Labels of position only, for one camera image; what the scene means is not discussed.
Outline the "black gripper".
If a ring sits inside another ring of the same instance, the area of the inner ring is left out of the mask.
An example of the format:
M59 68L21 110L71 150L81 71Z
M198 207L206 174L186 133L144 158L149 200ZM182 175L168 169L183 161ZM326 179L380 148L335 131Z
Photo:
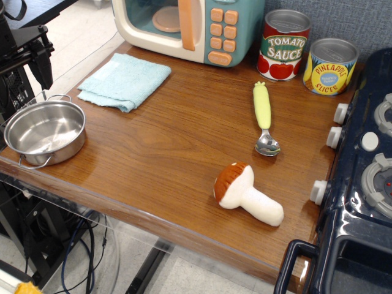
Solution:
M53 75L50 62L53 44L44 25L21 29L1 29L1 74L28 65L42 89L50 89Z

